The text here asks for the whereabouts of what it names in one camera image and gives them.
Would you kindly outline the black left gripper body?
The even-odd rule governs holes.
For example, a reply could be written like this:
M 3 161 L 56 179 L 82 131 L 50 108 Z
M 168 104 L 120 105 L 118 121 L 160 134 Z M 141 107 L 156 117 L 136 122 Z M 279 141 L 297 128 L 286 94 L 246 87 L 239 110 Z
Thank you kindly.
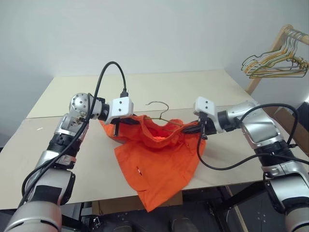
M 123 123 L 124 124 L 124 118 L 127 118 L 127 117 L 131 117 L 131 116 L 115 116 L 113 119 L 112 119 L 112 124 L 115 125 L 116 122 L 119 122 L 119 123 Z

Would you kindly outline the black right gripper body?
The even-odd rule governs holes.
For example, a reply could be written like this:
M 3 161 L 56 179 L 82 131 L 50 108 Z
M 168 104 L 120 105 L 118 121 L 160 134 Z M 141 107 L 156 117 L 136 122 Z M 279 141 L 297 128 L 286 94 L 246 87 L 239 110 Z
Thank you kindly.
M 202 134 L 216 134 L 217 129 L 214 125 L 214 122 L 208 116 L 199 117 L 200 125 L 202 126 Z

